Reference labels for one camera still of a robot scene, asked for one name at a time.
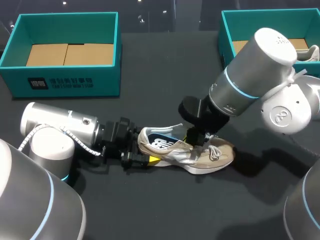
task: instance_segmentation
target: cardboard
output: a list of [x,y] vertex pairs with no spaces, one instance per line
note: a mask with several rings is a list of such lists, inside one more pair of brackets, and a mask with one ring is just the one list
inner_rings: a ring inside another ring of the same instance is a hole
[[[307,50],[309,49],[306,40],[304,38],[290,38],[288,39],[296,50]],[[233,47],[235,54],[238,54],[240,50],[246,45],[248,41],[233,41]]]
[[68,44],[32,45],[26,66],[63,66]]
[[113,55],[113,44],[70,44],[66,51],[64,65],[112,65]]
[[308,50],[309,47],[304,38],[291,38],[289,41],[292,43],[296,50]]

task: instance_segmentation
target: black mat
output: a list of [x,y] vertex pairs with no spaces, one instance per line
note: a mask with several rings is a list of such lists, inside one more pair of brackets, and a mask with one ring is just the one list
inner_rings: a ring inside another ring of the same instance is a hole
[[[184,95],[204,97],[221,72],[216,32],[123,34],[120,98],[38,100],[97,116],[167,127],[181,118]],[[0,138],[18,147],[20,120],[32,100],[12,100],[0,79]],[[124,172],[79,156],[70,176],[87,211],[85,240],[283,240],[287,195],[316,158],[266,130],[257,102],[218,133],[240,151],[228,168],[191,175],[169,166]],[[318,149],[311,124],[296,136]]]

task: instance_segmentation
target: robotic arm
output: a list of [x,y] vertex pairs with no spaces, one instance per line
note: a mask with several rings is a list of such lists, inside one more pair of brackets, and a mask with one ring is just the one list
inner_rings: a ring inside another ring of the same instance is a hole
[[218,76],[208,96],[185,97],[179,112],[201,134],[213,134],[261,100],[266,126],[278,133],[297,133],[319,118],[320,79],[303,75],[305,70],[296,73],[296,61],[297,52],[285,36],[261,28]]

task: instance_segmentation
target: white cable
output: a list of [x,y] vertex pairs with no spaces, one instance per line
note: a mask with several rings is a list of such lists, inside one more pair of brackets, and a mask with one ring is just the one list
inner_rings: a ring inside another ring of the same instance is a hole
[[101,155],[101,152],[94,151],[87,147],[79,138],[77,138],[72,132],[70,132],[65,126],[59,127],[64,133],[66,133],[70,138],[72,138],[77,144],[79,144],[84,150],[88,153],[98,157]]
[[21,143],[21,145],[19,146],[18,150],[21,152],[26,144],[30,141],[30,139],[32,138],[32,136],[39,131],[40,129],[43,128],[55,128],[59,131],[62,131],[63,133],[67,134],[70,138],[72,138],[77,144],[79,144],[84,150],[86,150],[88,153],[98,157],[101,155],[100,152],[94,151],[92,149],[90,149],[89,147],[87,147],[79,138],[77,138],[72,132],[70,132],[65,126],[60,126],[60,127],[55,127],[55,126],[51,126],[48,124],[42,124],[40,126],[35,127],[23,140],[23,142]]

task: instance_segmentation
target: shoe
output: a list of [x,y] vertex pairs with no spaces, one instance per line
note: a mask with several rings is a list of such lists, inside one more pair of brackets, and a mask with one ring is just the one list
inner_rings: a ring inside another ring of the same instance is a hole
[[297,62],[315,62],[320,60],[320,51],[317,45],[311,46],[307,50],[297,50]]
[[186,133],[182,123],[169,127],[144,127],[137,143],[143,154],[152,156],[154,167],[175,165],[191,174],[213,173],[234,160],[234,146],[228,141],[211,135],[203,146],[192,146],[183,141]]

